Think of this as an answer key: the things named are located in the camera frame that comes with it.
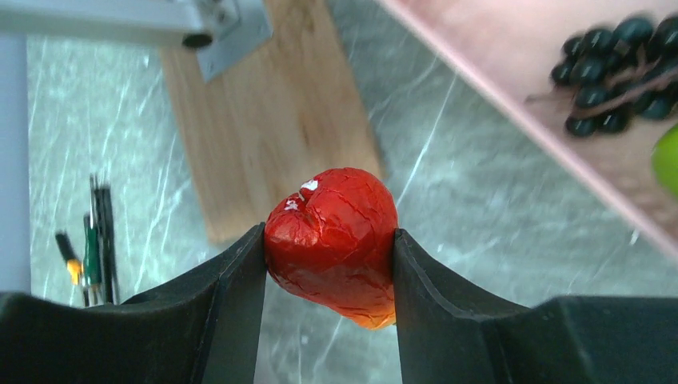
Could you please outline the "wooden base board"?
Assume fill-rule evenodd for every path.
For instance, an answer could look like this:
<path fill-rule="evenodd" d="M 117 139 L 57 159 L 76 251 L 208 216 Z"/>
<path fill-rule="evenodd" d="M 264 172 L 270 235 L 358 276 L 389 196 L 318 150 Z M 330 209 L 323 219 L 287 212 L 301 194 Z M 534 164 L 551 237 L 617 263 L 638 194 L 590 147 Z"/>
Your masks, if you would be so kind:
<path fill-rule="evenodd" d="M 269 1 L 273 37 L 210 82 L 195 54 L 160 52 L 213 244 L 237 238 L 320 172 L 382 177 L 375 134 L 323 1 Z"/>

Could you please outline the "red wax apple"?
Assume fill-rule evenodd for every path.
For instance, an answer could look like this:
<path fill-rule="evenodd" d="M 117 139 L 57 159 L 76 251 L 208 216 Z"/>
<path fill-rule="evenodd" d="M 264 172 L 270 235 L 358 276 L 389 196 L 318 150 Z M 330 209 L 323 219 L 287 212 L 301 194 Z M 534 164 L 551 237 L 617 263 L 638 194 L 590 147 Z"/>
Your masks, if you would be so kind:
<path fill-rule="evenodd" d="M 376 176 L 333 168 L 284 198 L 265 222 L 265 261 L 288 293 L 367 330 L 396 323 L 393 196 Z"/>

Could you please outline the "green apple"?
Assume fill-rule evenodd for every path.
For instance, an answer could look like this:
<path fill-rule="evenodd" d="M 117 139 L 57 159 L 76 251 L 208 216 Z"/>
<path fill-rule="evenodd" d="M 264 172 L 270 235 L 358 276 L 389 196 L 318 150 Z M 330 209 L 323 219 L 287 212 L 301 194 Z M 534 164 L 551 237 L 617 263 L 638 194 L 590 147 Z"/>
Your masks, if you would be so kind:
<path fill-rule="evenodd" d="M 651 164 L 657 182 L 677 199 L 677 125 L 657 141 L 652 150 Z"/>

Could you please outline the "green handled screwdriver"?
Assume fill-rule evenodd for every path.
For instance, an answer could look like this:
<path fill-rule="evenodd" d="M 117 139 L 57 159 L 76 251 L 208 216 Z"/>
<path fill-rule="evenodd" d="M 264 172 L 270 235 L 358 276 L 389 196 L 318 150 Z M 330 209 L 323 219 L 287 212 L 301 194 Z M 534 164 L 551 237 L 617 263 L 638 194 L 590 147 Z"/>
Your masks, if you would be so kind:
<path fill-rule="evenodd" d="M 90 175 L 90 209 L 83 217 L 82 288 L 86 307 L 119 303 L 114 210 L 110 185 Z"/>

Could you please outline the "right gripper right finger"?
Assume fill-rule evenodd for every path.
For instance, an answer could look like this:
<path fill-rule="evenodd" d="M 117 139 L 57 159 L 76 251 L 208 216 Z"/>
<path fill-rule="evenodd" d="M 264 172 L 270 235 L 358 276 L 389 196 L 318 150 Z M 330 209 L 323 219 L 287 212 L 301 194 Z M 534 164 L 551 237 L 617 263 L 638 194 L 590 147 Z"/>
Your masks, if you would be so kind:
<path fill-rule="evenodd" d="M 566 295 L 535 307 L 496 296 L 395 234 L 405 383 L 674 383 L 674 298 Z"/>

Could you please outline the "black grape bunch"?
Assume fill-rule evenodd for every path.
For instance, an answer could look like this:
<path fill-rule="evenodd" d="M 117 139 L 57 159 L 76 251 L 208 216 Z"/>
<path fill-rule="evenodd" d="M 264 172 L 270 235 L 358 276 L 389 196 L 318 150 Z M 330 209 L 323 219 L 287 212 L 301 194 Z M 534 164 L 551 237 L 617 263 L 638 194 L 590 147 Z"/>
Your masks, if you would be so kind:
<path fill-rule="evenodd" d="M 554 88 L 527 103 L 568 106 L 564 129 L 573 137 L 619 134 L 635 117 L 665 120 L 677 112 L 677 15 L 654 22 L 633 14 L 615 28 L 597 26 L 561 47 Z"/>

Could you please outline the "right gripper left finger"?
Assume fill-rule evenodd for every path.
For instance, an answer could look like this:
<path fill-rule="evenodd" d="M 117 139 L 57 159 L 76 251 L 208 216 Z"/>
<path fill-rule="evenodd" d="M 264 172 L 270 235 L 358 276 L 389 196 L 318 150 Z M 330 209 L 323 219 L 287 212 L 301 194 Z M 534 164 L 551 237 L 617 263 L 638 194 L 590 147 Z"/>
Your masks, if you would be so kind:
<path fill-rule="evenodd" d="M 1 296 L 4 383 L 251 383 L 265 297 L 264 227 L 120 305 Z"/>

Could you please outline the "silver monitor stand bracket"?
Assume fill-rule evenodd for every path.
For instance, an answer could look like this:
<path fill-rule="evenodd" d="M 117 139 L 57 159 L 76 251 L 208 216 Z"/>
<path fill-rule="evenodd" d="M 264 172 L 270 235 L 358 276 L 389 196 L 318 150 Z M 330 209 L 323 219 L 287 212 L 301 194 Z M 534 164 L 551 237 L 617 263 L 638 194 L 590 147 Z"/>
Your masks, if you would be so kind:
<path fill-rule="evenodd" d="M 197 55 L 206 82 L 273 36 L 263 1 L 4 0 L 1 30 L 148 46 Z"/>

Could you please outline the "dark tilted monitor panel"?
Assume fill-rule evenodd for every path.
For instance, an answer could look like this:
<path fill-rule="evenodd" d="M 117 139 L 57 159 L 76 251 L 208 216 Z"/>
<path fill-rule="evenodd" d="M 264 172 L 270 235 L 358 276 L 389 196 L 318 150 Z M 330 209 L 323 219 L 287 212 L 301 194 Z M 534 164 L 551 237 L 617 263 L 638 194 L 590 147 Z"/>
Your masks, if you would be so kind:
<path fill-rule="evenodd" d="M 1 35 L 1 291 L 28 294 L 30 167 L 24 35 Z"/>

